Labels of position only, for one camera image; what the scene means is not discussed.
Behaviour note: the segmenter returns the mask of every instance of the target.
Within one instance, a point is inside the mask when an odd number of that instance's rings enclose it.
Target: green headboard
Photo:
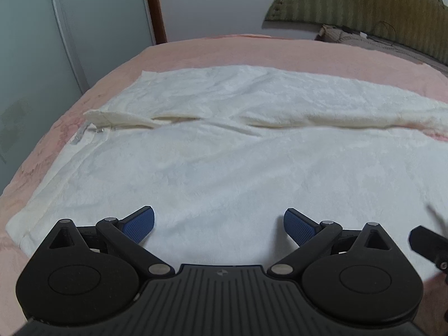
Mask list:
[[[265,21],[347,26],[448,63],[448,8],[442,0],[275,0]]]

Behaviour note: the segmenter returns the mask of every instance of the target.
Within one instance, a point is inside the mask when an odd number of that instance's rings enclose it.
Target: beige mattress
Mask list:
[[[102,78],[39,141],[0,196],[0,335],[17,330],[25,318],[15,283],[27,262],[4,231],[7,221],[27,203],[58,153],[84,122],[82,114],[99,108],[144,71],[249,64],[289,71],[328,74],[392,85],[448,103],[448,78],[425,64],[378,51],[306,40],[263,36],[227,36],[150,47]],[[416,323],[431,335],[444,335],[447,289],[442,275],[425,282],[425,298]]]

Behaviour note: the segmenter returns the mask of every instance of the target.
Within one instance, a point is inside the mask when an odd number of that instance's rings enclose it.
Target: white fabric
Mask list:
[[[142,245],[175,268],[268,266],[295,248],[281,222],[294,207],[347,229],[379,222],[422,278],[435,272],[407,237],[418,225],[437,230],[427,203],[448,214],[448,144],[369,128],[443,133],[448,105],[338,77],[215,67],[144,73],[87,116],[134,127],[88,129],[63,149],[7,224],[27,255],[58,219],[87,226],[151,205],[155,228]],[[201,120],[172,123],[180,117]]]

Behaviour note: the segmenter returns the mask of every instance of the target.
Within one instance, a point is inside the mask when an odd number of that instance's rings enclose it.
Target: pink blanket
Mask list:
[[[262,36],[231,36],[180,41],[150,47],[102,78],[39,141],[0,196],[0,335],[25,321],[15,297],[15,282],[27,262],[4,231],[7,221],[30,199],[62,147],[84,122],[82,114],[99,108],[144,71],[249,64],[289,71],[328,74],[392,85],[448,103],[448,79],[430,66],[385,53],[319,41]],[[443,335],[447,292],[443,277],[425,283],[416,322],[431,335]]]

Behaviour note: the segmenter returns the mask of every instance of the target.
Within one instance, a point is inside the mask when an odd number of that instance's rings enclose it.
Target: screw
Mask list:
[[[166,264],[153,264],[148,268],[148,271],[155,276],[164,276],[170,270],[171,268]]]
[[[293,272],[293,267],[288,264],[275,264],[270,267],[270,271],[279,276],[286,276]]]

